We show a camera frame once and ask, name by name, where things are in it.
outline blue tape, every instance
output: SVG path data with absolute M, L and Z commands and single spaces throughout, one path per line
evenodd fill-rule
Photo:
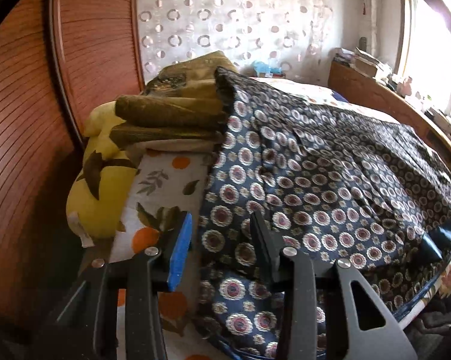
M 169 262 L 169 277 L 167 278 L 169 291 L 174 291 L 181 282 L 192 233 L 193 216 L 188 212 L 182 223 L 182 228 L 177 237 L 176 246 L 174 246 Z

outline wooden panel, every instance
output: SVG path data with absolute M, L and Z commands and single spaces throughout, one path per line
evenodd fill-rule
M 80 132 L 96 106 L 142 90 L 133 4 L 53 0 L 59 70 Z
M 385 112 L 400 123 L 411 126 L 446 164 L 450 164 L 451 141 L 431 120 L 414 110 L 412 105 L 396 93 L 337 62 L 332 62 L 330 66 L 329 88 L 351 103 Z
M 80 168 L 47 62 L 47 0 L 20 0 L 0 25 L 0 319 L 33 328 L 62 294 L 65 200 Z

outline wooden cabinet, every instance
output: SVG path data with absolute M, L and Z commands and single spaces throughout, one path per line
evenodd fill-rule
M 329 88 L 340 93 L 350 103 L 385 112 L 400 123 L 411 126 L 451 167 L 450 139 L 430 119 L 396 93 L 337 62 L 332 62 L 330 66 Z

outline bed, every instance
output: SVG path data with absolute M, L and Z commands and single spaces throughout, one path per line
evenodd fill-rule
M 338 101 L 337 95 L 328 88 L 295 83 L 286 79 L 255 79 L 266 83 L 280 91 L 290 93 L 303 99 L 309 104 L 328 105 L 340 110 L 349 110 L 360 115 L 372 117 L 387 123 L 398 123 L 391 116 L 382 112 L 364 108 L 358 105 Z M 430 155 L 434 152 L 427 148 Z M 215 166 L 220 162 L 215 159 Z M 270 358 L 275 355 L 277 339 L 265 342 L 264 335 L 278 334 L 278 330 L 264 329 L 264 334 L 251 334 L 255 346 L 234 346 L 234 342 L 228 339 L 217 340 L 212 334 L 214 330 L 220 331 L 223 326 L 214 318 L 206 314 L 197 315 L 198 309 L 210 302 L 214 296 L 214 288 L 211 287 L 201 273 L 201 243 L 204 240 L 204 232 L 199 235 L 197 227 L 203 220 L 200 213 L 204 189 L 210 186 L 208 169 L 211 165 L 209 154 L 197 152 L 171 152 L 148 150 L 143 156 L 139 169 L 140 173 L 133 179 L 132 186 L 121 215 L 123 229 L 117 232 L 110 251 L 111 262 L 131 258 L 135 252 L 143 249 L 143 243 L 150 237 L 150 226 L 160 227 L 164 221 L 174 221 L 180 211 L 189 211 L 193 215 L 194 228 L 192 250 L 188 254 L 186 268 L 181 284 L 176 292 L 161 294 L 159 297 L 159 309 L 162 316 L 163 333 L 169 359 L 172 360 L 207 360 L 240 358 L 241 355 L 252 355 L 255 358 Z M 145 184 L 150 185 L 154 180 L 154 191 L 145 190 Z M 206 193 L 205 200 L 214 200 L 214 197 Z M 208 279 L 219 278 L 223 272 L 220 270 L 208 270 Z M 254 283 L 249 283 L 245 288 L 248 294 L 258 291 L 253 288 Z M 451 252 L 447 260 L 436 270 L 431 272 L 428 283 L 417 291 L 413 299 L 409 299 L 407 307 L 395 307 L 395 316 L 400 326 L 405 328 L 424 308 L 427 302 L 436 292 L 446 296 L 451 291 Z M 117 337 L 118 359 L 125 359 L 125 335 L 124 335 L 124 311 L 125 293 L 119 292 Z M 275 307 L 280 307 L 281 299 L 272 297 L 276 302 Z M 217 315 L 225 313 L 226 302 L 215 302 L 212 305 Z M 242 307 L 246 311 L 253 310 L 252 302 L 244 301 Z M 323 315 L 318 315 L 318 321 L 323 322 Z M 194 325 L 207 326 L 207 331 L 212 332 L 205 337 L 198 333 Z M 324 334 L 318 337 L 318 350 L 324 347 Z

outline silver screw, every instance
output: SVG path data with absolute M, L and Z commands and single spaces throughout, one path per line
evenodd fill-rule
M 352 266 L 351 262 L 348 259 L 338 259 L 337 265 L 344 269 L 350 268 Z
M 157 253 L 159 253 L 159 249 L 157 249 L 155 246 L 150 246 L 146 250 L 144 250 L 144 253 L 148 256 L 155 256 Z
M 292 246 L 286 246 L 282 249 L 282 252 L 289 257 L 295 256 L 297 254 L 297 249 Z
M 92 267 L 93 268 L 102 268 L 106 262 L 104 259 L 95 259 L 92 261 Z

